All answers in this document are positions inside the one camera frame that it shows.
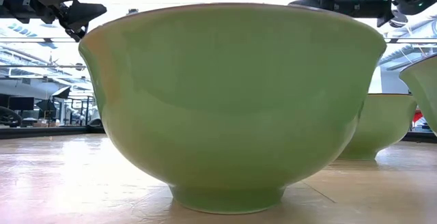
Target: ceramic bowl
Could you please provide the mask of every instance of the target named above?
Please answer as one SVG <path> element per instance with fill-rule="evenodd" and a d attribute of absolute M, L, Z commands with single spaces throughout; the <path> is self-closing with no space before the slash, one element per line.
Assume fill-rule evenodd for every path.
<path fill-rule="evenodd" d="M 408 66 L 399 77 L 416 98 L 423 117 L 437 136 L 437 55 Z"/>
<path fill-rule="evenodd" d="M 409 94 L 369 94 L 352 140 L 341 159 L 374 160 L 408 132 L 417 103 Z"/>
<path fill-rule="evenodd" d="M 239 214 L 339 155 L 385 47 L 340 14 L 218 3 L 121 18 L 79 50 L 118 150 L 183 206 Z"/>

